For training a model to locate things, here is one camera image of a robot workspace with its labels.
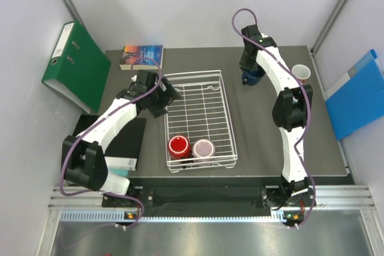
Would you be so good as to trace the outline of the pink floral mug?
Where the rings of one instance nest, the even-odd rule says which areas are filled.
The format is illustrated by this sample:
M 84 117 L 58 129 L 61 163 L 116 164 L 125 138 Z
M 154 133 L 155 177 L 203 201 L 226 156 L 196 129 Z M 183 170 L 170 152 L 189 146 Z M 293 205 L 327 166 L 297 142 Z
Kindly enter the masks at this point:
M 305 83 L 311 76 L 311 70 L 306 65 L 296 64 L 292 67 L 292 74 L 301 83 Z

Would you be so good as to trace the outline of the lilac mug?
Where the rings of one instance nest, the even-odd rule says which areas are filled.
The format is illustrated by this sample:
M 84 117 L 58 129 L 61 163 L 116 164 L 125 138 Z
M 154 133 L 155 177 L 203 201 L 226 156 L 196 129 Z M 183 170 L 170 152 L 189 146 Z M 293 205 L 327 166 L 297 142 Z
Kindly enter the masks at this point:
M 215 146 L 208 139 L 200 139 L 193 145 L 193 155 L 196 158 L 208 158 L 215 155 Z

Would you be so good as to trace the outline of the dark blue mug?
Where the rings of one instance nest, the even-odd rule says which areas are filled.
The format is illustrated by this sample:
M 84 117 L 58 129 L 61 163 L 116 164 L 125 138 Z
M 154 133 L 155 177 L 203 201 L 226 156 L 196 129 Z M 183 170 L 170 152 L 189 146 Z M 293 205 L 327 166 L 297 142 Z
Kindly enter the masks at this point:
M 257 71 L 245 70 L 242 72 L 242 84 L 249 86 L 257 85 L 264 75 L 265 71 L 262 68 L 259 68 Z

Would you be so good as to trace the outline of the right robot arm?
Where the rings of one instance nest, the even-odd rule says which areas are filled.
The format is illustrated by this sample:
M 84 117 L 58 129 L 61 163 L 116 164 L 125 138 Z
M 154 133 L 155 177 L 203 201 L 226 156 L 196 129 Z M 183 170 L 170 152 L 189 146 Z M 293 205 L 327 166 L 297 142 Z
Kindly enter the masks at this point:
M 268 76 L 277 99 L 272 109 L 274 124 L 283 141 L 282 184 L 269 201 L 275 206 L 292 206 L 308 192 L 308 173 L 304 161 L 304 140 L 308 110 L 313 90 L 310 85 L 299 84 L 280 55 L 273 38 L 261 33 L 256 24 L 241 29 L 244 51 L 240 67 L 244 72 L 255 72 L 257 77 Z

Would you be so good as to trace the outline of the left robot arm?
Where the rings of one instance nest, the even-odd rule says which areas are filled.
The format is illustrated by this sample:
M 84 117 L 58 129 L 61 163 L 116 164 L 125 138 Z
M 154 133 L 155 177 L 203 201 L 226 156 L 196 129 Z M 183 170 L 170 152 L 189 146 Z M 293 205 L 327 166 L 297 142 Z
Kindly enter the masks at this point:
M 62 164 L 59 187 L 67 180 L 82 186 L 83 192 L 97 191 L 115 194 L 123 206 L 136 199 L 130 181 L 111 172 L 105 160 L 105 151 L 123 127 L 142 111 L 153 118 L 167 113 L 166 107 L 181 94 L 159 71 L 140 70 L 127 89 L 120 91 L 110 107 L 88 129 L 67 136 L 62 143 Z

